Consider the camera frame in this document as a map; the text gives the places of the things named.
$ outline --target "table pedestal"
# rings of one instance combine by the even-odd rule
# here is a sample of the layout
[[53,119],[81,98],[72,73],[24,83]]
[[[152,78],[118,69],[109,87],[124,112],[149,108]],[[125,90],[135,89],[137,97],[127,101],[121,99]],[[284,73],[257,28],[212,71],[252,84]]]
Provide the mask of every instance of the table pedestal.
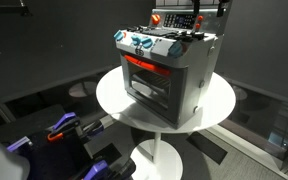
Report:
[[180,180],[183,163],[176,149],[161,141],[161,133],[155,133],[155,139],[140,143],[132,152],[131,158],[136,164],[134,180]]

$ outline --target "gray wall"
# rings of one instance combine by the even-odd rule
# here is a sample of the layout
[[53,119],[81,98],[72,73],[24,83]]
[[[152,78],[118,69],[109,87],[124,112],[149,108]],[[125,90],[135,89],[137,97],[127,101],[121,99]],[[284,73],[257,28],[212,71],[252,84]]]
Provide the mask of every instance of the gray wall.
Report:
[[119,63],[113,35],[147,25],[154,0],[25,0],[33,17],[0,15],[0,100]]
[[288,1],[235,0],[216,72],[288,98]]

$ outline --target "table top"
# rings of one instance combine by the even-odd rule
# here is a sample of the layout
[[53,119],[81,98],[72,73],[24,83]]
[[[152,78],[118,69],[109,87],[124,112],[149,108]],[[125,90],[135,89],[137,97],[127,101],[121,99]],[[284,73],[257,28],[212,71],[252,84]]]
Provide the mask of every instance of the table top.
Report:
[[229,116],[236,101],[231,86],[213,73],[204,106],[184,125],[174,129],[127,95],[122,67],[113,69],[100,80],[96,95],[101,107],[117,121],[137,129],[160,133],[187,133],[216,125]]

